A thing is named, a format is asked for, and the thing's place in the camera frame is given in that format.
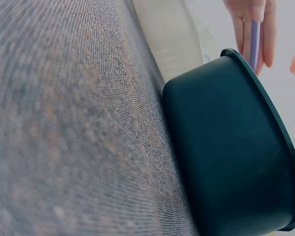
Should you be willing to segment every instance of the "dark green bowl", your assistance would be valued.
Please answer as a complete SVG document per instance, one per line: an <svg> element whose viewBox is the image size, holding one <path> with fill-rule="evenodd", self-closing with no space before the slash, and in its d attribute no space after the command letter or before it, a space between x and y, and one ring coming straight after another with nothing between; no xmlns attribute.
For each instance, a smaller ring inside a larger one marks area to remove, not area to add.
<svg viewBox="0 0 295 236"><path fill-rule="evenodd" d="M256 74L235 50L170 80L163 107L202 236L295 227L295 149Z"/></svg>

